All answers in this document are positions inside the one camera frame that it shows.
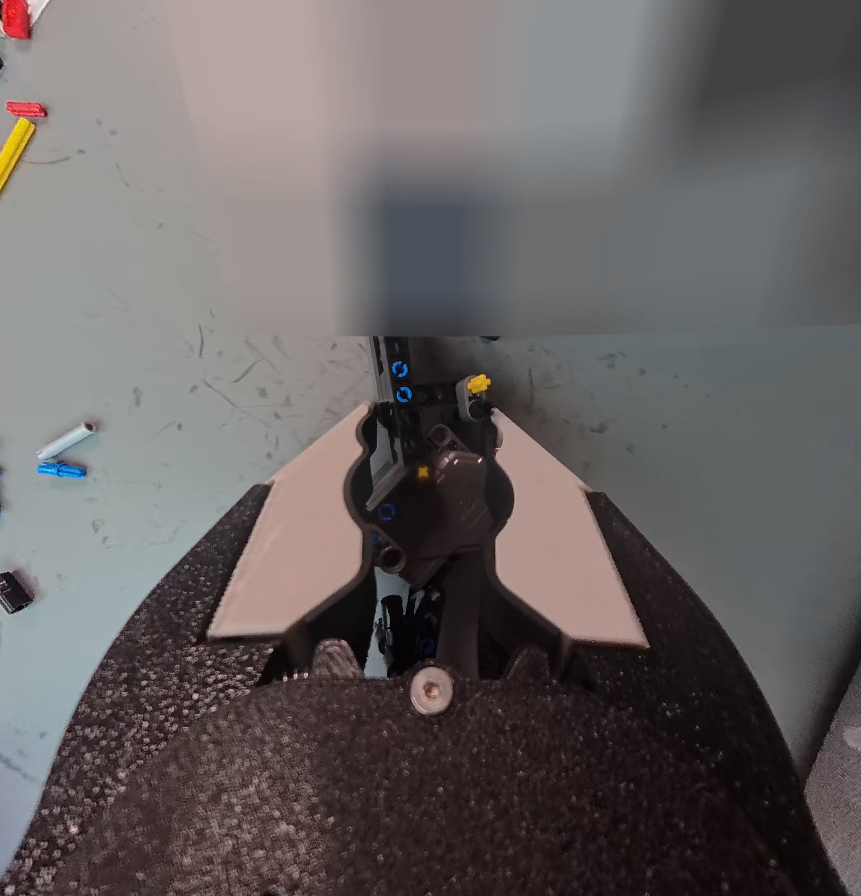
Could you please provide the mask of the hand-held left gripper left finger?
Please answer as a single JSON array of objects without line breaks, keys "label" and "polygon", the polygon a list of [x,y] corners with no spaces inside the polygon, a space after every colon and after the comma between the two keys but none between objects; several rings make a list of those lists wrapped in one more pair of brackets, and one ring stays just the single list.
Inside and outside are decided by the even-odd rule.
[{"label": "hand-held left gripper left finger", "polygon": [[371,578],[353,479],[369,459],[361,402],[279,469],[206,629],[213,643],[267,641],[317,620]]}]

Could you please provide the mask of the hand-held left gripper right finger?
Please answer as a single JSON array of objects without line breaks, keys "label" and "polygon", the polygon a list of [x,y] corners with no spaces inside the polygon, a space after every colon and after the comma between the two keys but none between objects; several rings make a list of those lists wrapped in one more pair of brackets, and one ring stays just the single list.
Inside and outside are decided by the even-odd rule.
[{"label": "hand-held left gripper right finger", "polygon": [[492,422],[496,461],[514,497],[495,538],[497,580],[571,643],[647,651],[590,487],[505,414],[494,413]]}]

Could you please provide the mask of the black grey toy brick assembly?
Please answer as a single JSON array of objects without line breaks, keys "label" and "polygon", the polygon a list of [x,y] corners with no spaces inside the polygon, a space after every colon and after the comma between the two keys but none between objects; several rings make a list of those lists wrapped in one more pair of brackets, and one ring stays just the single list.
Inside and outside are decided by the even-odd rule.
[{"label": "black grey toy brick assembly", "polygon": [[376,566],[407,587],[380,601],[378,650],[389,678],[432,659],[477,678],[482,566],[496,522],[491,379],[424,383],[407,338],[372,337],[370,346],[389,461],[365,514]]}]

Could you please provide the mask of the grey desk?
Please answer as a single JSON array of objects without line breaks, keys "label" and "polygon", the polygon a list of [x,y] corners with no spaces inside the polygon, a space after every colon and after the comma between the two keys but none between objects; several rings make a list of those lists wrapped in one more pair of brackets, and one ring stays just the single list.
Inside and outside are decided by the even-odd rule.
[{"label": "grey desk", "polygon": [[[153,2],[52,2],[3,44],[49,107],[0,198],[0,823],[22,826],[122,623],[247,487],[371,392],[355,338],[236,334]],[[705,598],[813,762],[861,633],[861,326],[479,343],[507,413]],[[36,453],[83,421],[99,431]]]}]

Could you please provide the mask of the light grey toy brick pin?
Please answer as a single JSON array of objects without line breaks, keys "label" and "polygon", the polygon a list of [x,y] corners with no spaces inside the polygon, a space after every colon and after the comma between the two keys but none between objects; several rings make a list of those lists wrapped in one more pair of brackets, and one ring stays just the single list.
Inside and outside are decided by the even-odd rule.
[{"label": "light grey toy brick pin", "polygon": [[83,421],[76,427],[44,445],[43,448],[36,453],[36,457],[41,462],[48,462],[51,459],[65,454],[72,447],[85,441],[85,439],[92,435],[97,434],[98,431],[99,428],[95,423],[91,421]]}]

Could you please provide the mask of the yellow technic axle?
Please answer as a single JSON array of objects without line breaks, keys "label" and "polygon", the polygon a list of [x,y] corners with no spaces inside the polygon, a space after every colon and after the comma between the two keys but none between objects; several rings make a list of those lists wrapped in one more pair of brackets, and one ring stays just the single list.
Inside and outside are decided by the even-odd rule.
[{"label": "yellow technic axle", "polygon": [[27,150],[36,125],[28,118],[18,118],[0,151],[0,195]]}]

